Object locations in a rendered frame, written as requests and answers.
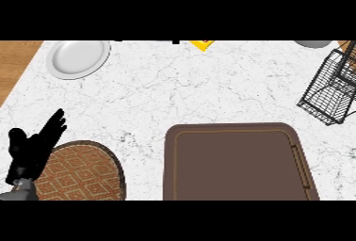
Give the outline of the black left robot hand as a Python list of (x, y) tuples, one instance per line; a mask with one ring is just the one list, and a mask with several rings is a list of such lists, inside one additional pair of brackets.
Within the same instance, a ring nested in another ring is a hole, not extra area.
[(66, 129), (63, 110), (59, 109), (47, 120), (40, 132), (26, 137), (20, 128), (9, 131), (12, 164), (6, 183), (15, 185), (20, 179), (38, 178), (52, 150)]

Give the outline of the brown rectangular tray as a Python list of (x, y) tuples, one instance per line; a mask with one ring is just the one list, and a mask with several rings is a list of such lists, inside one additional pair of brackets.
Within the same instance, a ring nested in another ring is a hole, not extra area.
[(282, 123), (177, 124), (165, 134), (165, 201), (314, 201), (294, 128)]

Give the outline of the brown patterned oval placemat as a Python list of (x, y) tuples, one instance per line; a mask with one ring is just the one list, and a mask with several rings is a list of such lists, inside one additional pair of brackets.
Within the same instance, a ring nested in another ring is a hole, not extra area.
[(35, 193), (41, 201), (122, 201), (125, 175), (109, 148), (90, 140), (59, 145), (35, 180)]

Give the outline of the white round plate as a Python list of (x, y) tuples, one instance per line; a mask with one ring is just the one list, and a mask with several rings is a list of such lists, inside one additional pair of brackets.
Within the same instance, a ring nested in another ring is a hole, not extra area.
[(111, 52), (108, 40), (63, 40), (50, 49), (46, 67), (62, 80), (75, 80), (93, 74), (106, 63)]

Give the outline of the yellow triangular object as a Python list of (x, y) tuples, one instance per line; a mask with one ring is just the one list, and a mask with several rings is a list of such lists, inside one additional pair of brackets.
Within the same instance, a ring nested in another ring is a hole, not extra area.
[(190, 40), (190, 43), (204, 52), (213, 44), (213, 40)]

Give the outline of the grey round object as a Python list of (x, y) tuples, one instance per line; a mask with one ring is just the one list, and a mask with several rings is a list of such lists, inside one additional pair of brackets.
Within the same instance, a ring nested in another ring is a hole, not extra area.
[(331, 40), (297, 40), (297, 44), (306, 48), (319, 49), (331, 43)]

